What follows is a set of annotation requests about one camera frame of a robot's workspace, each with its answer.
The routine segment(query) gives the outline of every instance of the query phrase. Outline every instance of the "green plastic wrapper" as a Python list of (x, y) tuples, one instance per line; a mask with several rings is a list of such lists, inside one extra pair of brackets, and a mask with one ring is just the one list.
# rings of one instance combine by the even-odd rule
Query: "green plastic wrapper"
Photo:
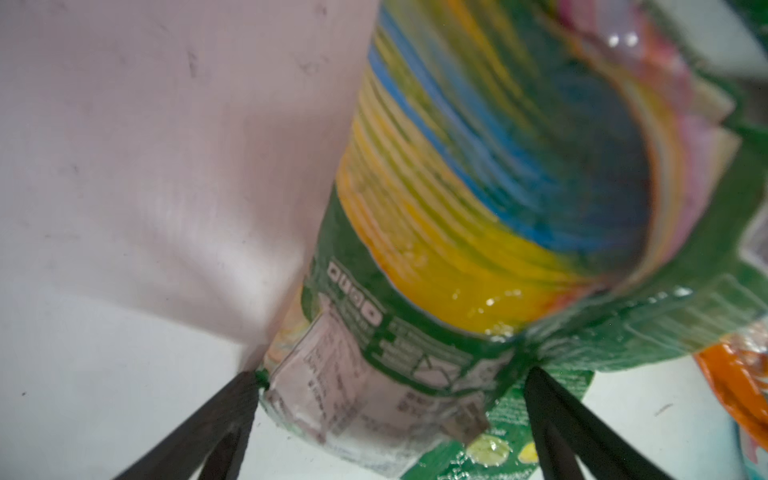
[(768, 311), (765, 152), (651, 3), (385, 0), (263, 405), (390, 478), (527, 478), (532, 366), (581, 397)]

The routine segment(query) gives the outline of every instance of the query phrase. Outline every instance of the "white table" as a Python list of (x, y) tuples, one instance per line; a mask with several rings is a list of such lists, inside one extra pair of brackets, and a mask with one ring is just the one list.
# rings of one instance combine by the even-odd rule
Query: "white table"
[[(375, 11), (0, 2), (0, 478), (110, 478), (255, 366), (313, 247)], [(586, 403), (680, 480), (741, 478), (689, 359), (599, 376)], [(259, 414), (241, 478), (308, 472), (374, 478)]]

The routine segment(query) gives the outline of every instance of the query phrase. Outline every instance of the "nutrition label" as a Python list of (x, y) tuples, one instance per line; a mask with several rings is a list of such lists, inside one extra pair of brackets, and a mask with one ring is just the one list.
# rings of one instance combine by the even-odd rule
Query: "nutrition label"
[(448, 345), (410, 322), (389, 314), (382, 303), (360, 285), (337, 259), (325, 270), (333, 288), (337, 313), (362, 350), (372, 360), (396, 372), (416, 386), (445, 394), (495, 388), (496, 374), (512, 358), (512, 352), (495, 359), (477, 359)]
[[(471, 439), (487, 427), (481, 393), (434, 397), (395, 382), (365, 361), (338, 310), (327, 307), (272, 375), (264, 399), (284, 423), (335, 455), (391, 477), (446, 440), (444, 430)], [(440, 372), (445, 380), (435, 382), (449, 381), (452, 370), (445, 364), (422, 364), (425, 378)]]

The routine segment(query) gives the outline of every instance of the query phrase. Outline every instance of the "barcode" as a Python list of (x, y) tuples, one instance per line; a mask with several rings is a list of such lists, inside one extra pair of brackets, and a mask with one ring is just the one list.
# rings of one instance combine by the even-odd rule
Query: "barcode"
[(739, 245), (739, 256), (768, 275), (768, 202), (757, 211)]

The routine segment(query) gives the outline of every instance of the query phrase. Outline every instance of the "green label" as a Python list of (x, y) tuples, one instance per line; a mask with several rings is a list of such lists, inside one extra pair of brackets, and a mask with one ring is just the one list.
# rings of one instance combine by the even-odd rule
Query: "green label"
[[(582, 398), (594, 376), (593, 372), (547, 369), (553, 379), (577, 398)], [(450, 442), (424, 455), (403, 476), (405, 480), (459, 480), (496, 478), (525, 480), (538, 467), (533, 434), (525, 408), (523, 384), (512, 386), (488, 412), (491, 428), (487, 435), (501, 439), (509, 448), (509, 457), (500, 465), (483, 465), (468, 454), (463, 445)]]
[(768, 246), (761, 157), (741, 148), (683, 249), (642, 286), (536, 323), (523, 349), (547, 365), (627, 369), (695, 353), (768, 312), (755, 261)]
[(320, 228), (304, 301), (314, 293), (334, 302), (371, 365), (429, 395), (496, 390), (494, 378), (514, 354), (511, 343), (446, 326), (401, 295), (355, 234), (335, 190)]

